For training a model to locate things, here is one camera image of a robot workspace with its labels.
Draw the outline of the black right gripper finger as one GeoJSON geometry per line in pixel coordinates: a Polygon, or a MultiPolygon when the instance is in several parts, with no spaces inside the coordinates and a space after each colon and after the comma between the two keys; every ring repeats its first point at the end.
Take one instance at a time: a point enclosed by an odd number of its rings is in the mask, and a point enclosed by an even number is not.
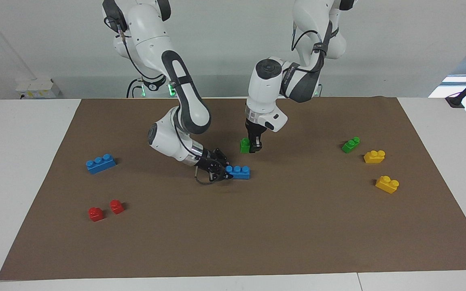
{"type": "Polygon", "coordinates": [[[216,183],[216,182],[222,181],[222,180],[230,180],[233,177],[234,176],[232,174],[228,173],[226,170],[218,171],[216,173],[211,173],[211,182],[216,183]]]}
{"type": "Polygon", "coordinates": [[[215,160],[217,160],[223,167],[230,165],[227,156],[219,148],[215,149],[215,160]]]}

